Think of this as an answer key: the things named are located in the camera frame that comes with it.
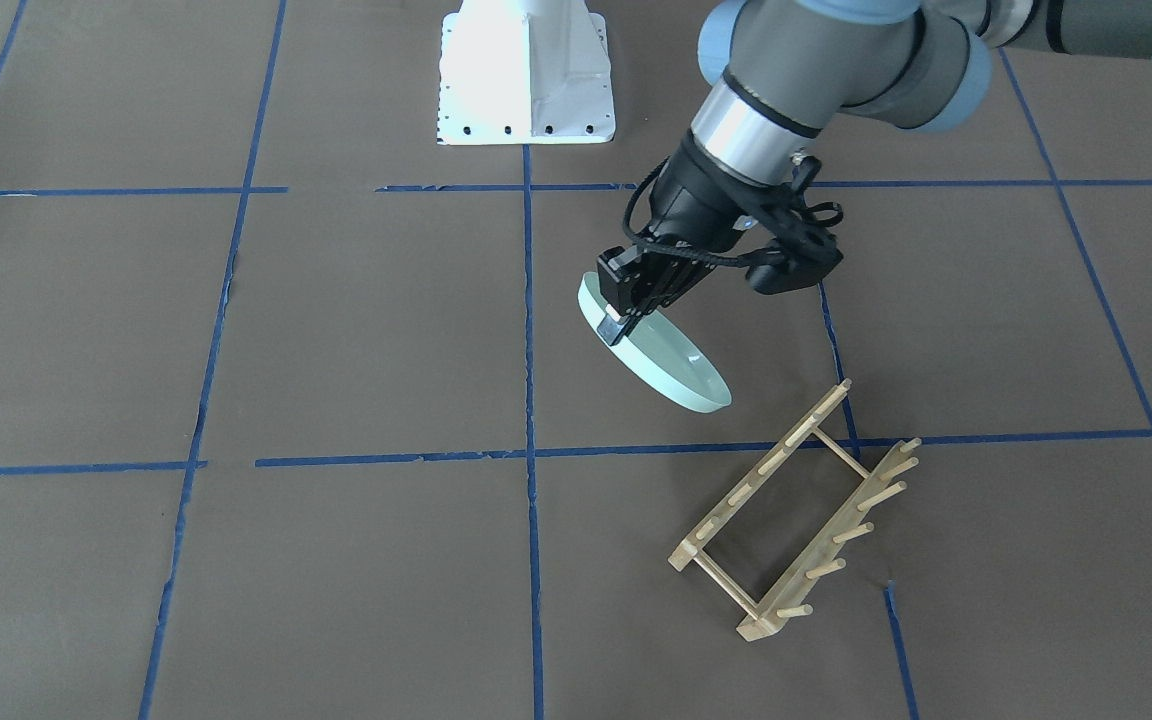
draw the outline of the gray robot arm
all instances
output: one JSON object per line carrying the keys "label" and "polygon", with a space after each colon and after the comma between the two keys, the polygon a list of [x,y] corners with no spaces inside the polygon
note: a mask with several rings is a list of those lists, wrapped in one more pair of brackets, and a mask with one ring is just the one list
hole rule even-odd
{"label": "gray robot arm", "polygon": [[[630,245],[598,259],[608,344],[718,266],[745,268],[756,291],[774,293],[814,286],[838,265],[829,228],[841,209],[804,195],[819,170],[806,149],[833,115],[952,128],[986,94],[991,46],[1152,58],[1152,1],[728,0],[705,41],[713,90],[631,198]],[[649,187],[652,219],[634,229]],[[763,250],[722,255],[755,223],[773,234]]]}

